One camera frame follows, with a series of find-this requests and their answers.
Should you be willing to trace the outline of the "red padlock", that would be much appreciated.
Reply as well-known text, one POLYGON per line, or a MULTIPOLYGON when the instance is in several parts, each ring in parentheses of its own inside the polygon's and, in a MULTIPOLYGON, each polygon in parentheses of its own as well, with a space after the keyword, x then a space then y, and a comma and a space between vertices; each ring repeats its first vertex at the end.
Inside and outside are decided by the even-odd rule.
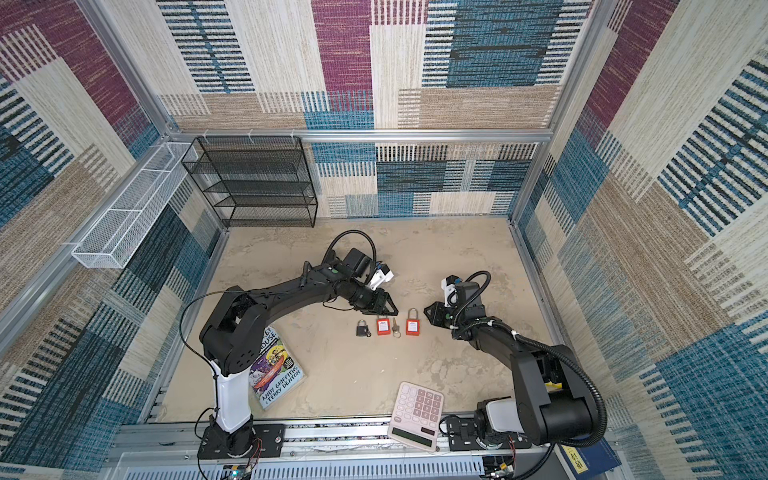
POLYGON ((421 332, 421 322, 416 308, 410 308, 406 319, 406 335, 419 336, 421 332))
POLYGON ((379 336, 392 334, 391 316, 392 314, 386 308, 380 309, 377 312, 376 332, 379 336))

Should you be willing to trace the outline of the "small black padlock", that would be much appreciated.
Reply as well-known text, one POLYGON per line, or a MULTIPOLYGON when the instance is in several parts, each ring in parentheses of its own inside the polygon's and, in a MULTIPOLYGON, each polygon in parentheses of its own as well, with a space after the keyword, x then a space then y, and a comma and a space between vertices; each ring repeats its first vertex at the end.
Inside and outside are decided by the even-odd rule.
POLYGON ((356 325, 356 336, 364 338, 370 338, 372 336, 368 324, 363 319, 360 319, 356 325))

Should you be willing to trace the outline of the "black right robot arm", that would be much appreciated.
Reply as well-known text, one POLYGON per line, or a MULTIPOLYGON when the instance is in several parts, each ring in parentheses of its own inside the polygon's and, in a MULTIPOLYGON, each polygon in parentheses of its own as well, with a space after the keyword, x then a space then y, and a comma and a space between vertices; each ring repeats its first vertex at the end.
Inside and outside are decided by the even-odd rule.
POLYGON ((605 401, 573 352, 528 338, 497 317, 488 316, 481 301, 486 284, 449 276, 444 294, 424 309, 430 324, 447 329, 509 368, 516 417, 531 443, 589 447, 607 429, 605 401))

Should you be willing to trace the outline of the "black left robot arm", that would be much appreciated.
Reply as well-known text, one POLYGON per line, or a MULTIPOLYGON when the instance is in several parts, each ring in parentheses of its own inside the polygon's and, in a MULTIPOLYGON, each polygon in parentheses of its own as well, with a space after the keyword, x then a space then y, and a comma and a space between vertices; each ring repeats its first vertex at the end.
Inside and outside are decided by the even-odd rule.
POLYGON ((353 248, 343 259, 330 250, 322 263, 306 263, 298 277, 271 287, 225 290, 199 333, 202 358, 212 368, 216 400, 215 419, 205 431, 208 443, 220 441, 231 456, 237 456, 254 441, 248 375, 272 323, 337 298, 362 315, 395 316, 398 309, 383 289, 393 278, 387 264, 377 264, 353 248))

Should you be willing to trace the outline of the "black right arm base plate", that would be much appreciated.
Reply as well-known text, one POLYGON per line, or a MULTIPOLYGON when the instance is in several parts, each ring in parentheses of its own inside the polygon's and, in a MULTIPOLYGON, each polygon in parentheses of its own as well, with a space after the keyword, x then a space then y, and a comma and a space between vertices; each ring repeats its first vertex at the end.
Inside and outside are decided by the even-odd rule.
POLYGON ((451 451, 530 449, 532 443, 521 432, 497 432, 490 427, 478 427, 473 418, 445 415, 440 431, 448 439, 451 451))

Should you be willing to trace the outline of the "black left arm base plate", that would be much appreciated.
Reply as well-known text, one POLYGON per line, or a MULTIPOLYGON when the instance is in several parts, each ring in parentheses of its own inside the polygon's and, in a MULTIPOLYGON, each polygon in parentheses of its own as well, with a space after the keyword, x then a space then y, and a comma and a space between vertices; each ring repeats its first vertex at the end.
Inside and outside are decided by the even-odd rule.
POLYGON ((284 424, 245 424, 229 433, 214 423, 202 435, 197 458, 241 462, 277 458, 283 448, 285 428, 284 424))

